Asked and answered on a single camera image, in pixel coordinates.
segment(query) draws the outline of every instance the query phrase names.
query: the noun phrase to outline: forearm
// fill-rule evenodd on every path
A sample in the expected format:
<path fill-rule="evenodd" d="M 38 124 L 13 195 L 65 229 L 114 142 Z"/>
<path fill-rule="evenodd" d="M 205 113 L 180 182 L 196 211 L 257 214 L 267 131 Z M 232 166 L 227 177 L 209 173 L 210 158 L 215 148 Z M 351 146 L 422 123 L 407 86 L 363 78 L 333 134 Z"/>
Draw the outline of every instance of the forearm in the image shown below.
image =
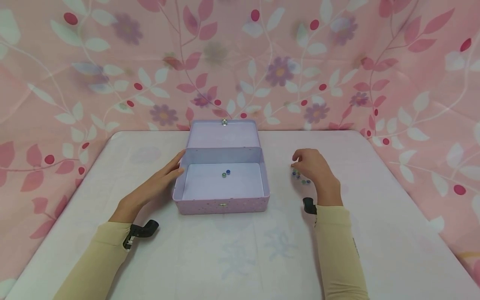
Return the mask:
<path fill-rule="evenodd" d="M 104 300 L 115 274 L 127 257 L 123 241 L 130 225 L 113 222 L 100 225 L 54 300 Z"/>
<path fill-rule="evenodd" d="M 318 205 L 315 234 L 325 300 L 368 299 L 348 210 Z"/>

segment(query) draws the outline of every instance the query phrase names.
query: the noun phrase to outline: floral fabric backdrop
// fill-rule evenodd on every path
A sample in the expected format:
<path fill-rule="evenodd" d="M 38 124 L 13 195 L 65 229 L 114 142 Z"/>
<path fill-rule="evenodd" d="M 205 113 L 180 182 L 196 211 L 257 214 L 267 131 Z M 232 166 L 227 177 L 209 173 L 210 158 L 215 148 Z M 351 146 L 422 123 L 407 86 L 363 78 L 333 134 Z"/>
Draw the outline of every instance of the floral fabric backdrop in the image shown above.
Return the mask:
<path fill-rule="evenodd" d="M 480 2 L 0 3 L 0 299 L 111 135 L 357 130 L 480 285 Z"/>

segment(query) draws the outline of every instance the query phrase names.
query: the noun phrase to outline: open box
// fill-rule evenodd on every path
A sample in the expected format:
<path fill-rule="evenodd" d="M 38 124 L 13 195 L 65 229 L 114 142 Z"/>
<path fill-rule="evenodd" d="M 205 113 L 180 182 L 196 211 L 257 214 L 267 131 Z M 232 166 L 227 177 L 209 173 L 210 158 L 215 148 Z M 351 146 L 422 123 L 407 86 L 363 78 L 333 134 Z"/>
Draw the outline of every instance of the open box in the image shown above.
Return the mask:
<path fill-rule="evenodd" d="M 253 120 L 194 121 L 180 167 L 185 172 L 175 182 L 173 200 L 182 215 L 267 208 L 270 189 Z"/>

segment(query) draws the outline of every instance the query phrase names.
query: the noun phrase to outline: black wrist strap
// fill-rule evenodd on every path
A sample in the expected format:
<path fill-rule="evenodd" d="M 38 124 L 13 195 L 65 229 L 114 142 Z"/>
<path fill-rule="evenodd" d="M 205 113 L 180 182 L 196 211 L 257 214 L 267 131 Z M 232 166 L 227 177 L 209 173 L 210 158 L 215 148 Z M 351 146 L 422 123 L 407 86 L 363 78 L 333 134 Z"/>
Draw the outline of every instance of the black wrist strap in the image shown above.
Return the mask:
<path fill-rule="evenodd" d="M 303 198 L 303 210 L 310 215 L 317 214 L 317 207 L 313 204 L 313 199 L 310 197 Z"/>
<path fill-rule="evenodd" d="M 130 250 L 133 244 L 133 239 L 135 238 L 149 238 L 155 231 L 158 229 L 158 223 L 154 220 L 150 220 L 143 227 L 132 224 L 130 226 L 130 232 L 123 241 L 123 247 L 127 250 Z"/>

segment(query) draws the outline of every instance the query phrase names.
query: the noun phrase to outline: table surface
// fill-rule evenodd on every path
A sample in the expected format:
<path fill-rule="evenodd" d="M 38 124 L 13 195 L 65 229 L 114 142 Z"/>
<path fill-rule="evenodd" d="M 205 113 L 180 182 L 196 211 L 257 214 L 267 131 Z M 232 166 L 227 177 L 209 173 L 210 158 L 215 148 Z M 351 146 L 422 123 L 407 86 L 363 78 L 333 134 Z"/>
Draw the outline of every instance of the table surface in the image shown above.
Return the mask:
<path fill-rule="evenodd" d="M 137 239 L 110 299 L 318 300 L 313 186 L 290 173 L 297 148 L 317 148 L 342 183 L 371 299 L 480 299 L 480 290 L 356 132 L 259 132 L 271 189 L 263 213 L 182 216 L 173 202 L 145 207 L 158 233 Z M 188 132 L 119 132 L 13 287 L 8 300 L 52 299 L 118 201 L 186 144 Z"/>

